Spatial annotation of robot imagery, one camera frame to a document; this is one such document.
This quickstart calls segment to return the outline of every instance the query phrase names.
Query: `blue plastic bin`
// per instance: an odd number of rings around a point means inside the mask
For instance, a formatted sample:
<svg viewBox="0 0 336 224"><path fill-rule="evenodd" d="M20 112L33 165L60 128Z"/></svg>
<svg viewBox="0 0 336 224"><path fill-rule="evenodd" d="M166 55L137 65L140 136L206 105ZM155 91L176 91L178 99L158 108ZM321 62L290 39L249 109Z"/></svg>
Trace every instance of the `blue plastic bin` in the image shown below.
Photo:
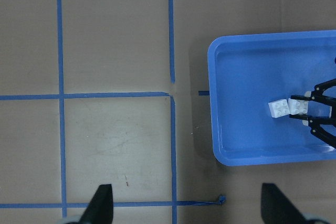
<svg viewBox="0 0 336 224"><path fill-rule="evenodd" d="M335 30L214 40L208 69L216 158L230 166L335 159L336 150L300 120L272 118L268 107L336 78L335 57ZM329 114L312 103L308 114Z"/></svg>

